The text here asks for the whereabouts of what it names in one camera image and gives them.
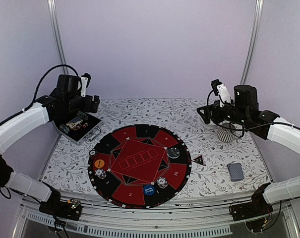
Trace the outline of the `clear dealer button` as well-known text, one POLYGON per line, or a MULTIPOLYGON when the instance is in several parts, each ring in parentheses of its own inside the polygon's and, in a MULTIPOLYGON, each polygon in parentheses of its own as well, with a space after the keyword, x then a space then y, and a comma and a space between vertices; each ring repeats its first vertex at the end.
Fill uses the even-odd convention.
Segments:
POLYGON ((180 150, 176 147, 168 148, 167 155, 171 159, 177 159, 180 156, 180 150))

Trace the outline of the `orange big blind button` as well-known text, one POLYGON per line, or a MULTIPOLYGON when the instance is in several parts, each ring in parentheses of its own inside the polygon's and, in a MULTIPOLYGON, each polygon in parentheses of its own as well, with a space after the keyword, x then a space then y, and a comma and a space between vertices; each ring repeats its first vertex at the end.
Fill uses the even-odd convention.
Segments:
POLYGON ((102 168, 103 166, 105 165, 105 162, 104 162, 104 160, 102 160, 102 159, 97 159, 97 160, 95 160, 95 162, 94 162, 94 166, 96 167, 96 168, 102 168))

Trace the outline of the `blue card deck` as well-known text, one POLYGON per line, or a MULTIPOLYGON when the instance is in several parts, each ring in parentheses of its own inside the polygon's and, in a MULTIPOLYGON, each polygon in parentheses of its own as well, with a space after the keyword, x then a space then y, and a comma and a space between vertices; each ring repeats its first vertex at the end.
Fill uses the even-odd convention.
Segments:
POLYGON ((242 171, 241 163, 227 164, 227 168, 232 182, 238 182, 244 180, 244 174, 242 171))

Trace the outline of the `blue white chip stack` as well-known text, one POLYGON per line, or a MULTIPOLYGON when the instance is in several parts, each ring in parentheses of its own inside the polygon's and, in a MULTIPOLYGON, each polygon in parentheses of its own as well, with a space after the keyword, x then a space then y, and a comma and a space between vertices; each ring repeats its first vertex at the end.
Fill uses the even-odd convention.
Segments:
POLYGON ((96 169, 94 174, 99 179, 105 179, 107 176, 106 171, 104 171, 103 169, 96 169))
POLYGON ((164 188, 166 188, 168 186, 168 181, 164 177, 159 177, 157 179, 157 185, 158 185, 159 188, 164 189, 164 188))

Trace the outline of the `blue small blind button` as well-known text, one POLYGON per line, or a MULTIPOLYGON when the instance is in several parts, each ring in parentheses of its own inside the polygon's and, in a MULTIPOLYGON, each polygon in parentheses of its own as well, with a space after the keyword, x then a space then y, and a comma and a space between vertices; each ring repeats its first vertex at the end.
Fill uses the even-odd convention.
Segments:
POLYGON ((143 187, 143 193, 145 196, 152 196, 155 193, 155 187, 153 185, 145 185, 143 187))

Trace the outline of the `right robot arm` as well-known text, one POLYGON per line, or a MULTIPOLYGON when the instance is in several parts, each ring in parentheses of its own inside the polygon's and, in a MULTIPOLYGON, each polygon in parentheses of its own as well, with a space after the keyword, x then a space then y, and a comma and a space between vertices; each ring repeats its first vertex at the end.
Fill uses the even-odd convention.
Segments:
MULTIPOLYGON (((214 125, 234 132, 235 124, 241 126, 241 133, 254 135, 279 144, 300 156, 300 127, 287 121, 270 110, 261 111, 257 98, 257 89, 250 85, 236 85, 231 97, 225 84, 218 79, 211 82, 212 90, 218 99, 197 108, 197 113, 205 124, 214 125)), ((251 216, 258 216, 267 204, 300 197, 300 175, 281 182, 261 186, 248 204, 251 216)))

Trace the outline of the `chip row in case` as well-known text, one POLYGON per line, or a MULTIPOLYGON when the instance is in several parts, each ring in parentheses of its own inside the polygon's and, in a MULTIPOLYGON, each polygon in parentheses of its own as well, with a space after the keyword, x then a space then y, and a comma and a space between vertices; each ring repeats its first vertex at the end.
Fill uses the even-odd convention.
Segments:
POLYGON ((82 119, 84 121, 89 120, 88 114, 86 114, 84 112, 77 112, 77 117, 79 117, 80 119, 82 119))
POLYGON ((70 128, 65 124, 61 124, 59 126, 59 130, 64 134, 69 134, 69 132, 70 132, 70 128))

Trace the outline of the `card deck in case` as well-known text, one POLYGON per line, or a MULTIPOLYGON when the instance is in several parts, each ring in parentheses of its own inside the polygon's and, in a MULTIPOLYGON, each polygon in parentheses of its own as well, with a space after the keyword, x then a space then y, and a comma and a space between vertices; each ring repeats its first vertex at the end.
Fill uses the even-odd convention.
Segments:
POLYGON ((79 126, 83 122, 83 119, 79 117, 75 117, 72 120, 70 120, 68 123, 66 123, 66 126, 68 126, 70 129, 74 129, 77 126, 79 126))

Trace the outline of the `aluminium poker chip case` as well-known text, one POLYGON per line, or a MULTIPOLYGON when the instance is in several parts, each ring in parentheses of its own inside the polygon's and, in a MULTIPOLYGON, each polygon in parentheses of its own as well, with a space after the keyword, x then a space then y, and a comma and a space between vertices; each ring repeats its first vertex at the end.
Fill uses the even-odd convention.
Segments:
POLYGON ((89 113, 78 111, 55 119, 54 126, 61 135, 80 145, 84 141, 91 142, 101 133, 101 122, 101 119, 89 113))

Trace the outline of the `black triangular card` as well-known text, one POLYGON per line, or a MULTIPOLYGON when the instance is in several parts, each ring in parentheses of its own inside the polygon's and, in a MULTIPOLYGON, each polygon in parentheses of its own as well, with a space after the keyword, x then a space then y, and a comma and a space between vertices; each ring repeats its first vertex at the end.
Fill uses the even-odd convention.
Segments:
POLYGON ((194 159, 192 159, 192 161, 203 166, 205 165, 202 155, 195 157, 194 159))

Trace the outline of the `front aluminium rail frame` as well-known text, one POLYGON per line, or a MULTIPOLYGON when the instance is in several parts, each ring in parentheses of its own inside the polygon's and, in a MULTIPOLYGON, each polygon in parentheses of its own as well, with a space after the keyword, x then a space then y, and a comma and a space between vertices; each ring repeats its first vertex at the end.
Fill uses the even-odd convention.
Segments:
POLYGON ((97 195, 63 191, 63 200, 81 201, 78 221, 67 220, 65 227, 40 213, 30 198, 22 200, 13 237, 99 237, 99 238, 300 238, 300 228, 289 201, 273 205, 268 224, 261 232, 251 226, 260 217, 235 221, 229 212, 234 205, 251 200, 250 192, 209 197, 175 198, 150 209, 126 209, 115 206, 97 195))

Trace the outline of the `right aluminium corner post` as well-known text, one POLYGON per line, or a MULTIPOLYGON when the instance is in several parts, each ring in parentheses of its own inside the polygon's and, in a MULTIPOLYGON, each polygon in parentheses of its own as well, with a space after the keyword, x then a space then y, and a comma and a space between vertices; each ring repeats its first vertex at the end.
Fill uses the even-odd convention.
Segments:
POLYGON ((249 46, 246 54, 246 59, 245 59, 241 79, 240 79, 240 84, 242 85, 247 83, 248 75, 251 69, 252 59, 253 59, 257 37, 258 37, 260 24, 261 24, 263 4, 264 4, 264 0, 255 1, 255 10, 254 10, 253 23, 251 29, 251 36, 250 36, 249 46))

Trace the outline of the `aluminium corner post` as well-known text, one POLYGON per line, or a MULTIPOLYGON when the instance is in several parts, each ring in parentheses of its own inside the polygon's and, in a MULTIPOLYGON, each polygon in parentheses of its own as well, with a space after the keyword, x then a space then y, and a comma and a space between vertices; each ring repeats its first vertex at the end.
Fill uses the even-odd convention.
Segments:
POLYGON ((60 61, 60 64, 66 64, 65 54, 63 50, 59 22, 58 22, 58 15, 57 15, 57 8, 56 8, 56 1, 55 0, 47 0, 48 4, 48 12, 51 22, 51 27, 53 31, 53 37, 56 44, 57 55, 60 61))
POLYGON ((251 69, 252 59, 253 59, 257 37, 258 37, 260 24, 261 24, 263 4, 264 4, 264 0, 255 1, 255 10, 254 10, 253 23, 251 29, 251 36, 250 36, 249 46, 246 54, 246 59, 245 59, 241 79, 240 79, 240 84, 242 85, 247 83, 248 75, 251 69))

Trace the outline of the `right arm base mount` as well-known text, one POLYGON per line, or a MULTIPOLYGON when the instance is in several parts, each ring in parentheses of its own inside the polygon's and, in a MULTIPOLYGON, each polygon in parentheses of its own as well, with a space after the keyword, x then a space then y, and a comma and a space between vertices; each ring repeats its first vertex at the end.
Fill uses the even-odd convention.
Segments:
POLYGON ((266 203, 263 198, 252 198, 250 202, 233 202, 229 206, 229 213, 234 221, 250 219, 273 212, 273 207, 266 203))

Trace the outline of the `left aluminium corner post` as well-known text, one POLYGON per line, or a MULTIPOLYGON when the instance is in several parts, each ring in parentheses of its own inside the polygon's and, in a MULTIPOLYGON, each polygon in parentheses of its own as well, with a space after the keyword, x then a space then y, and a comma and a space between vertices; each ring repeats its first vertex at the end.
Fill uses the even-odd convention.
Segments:
POLYGON ((53 31, 53 37, 56 44, 57 55, 60 61, 60 64, 66 64, 65 54, 63 50, 59 22, 58 22, 58 15, 57 15, 57 8, 56 8, 56 1, 55 0, 47 0, 48 4, 48 12, 51 22, 51 27, 53 31))

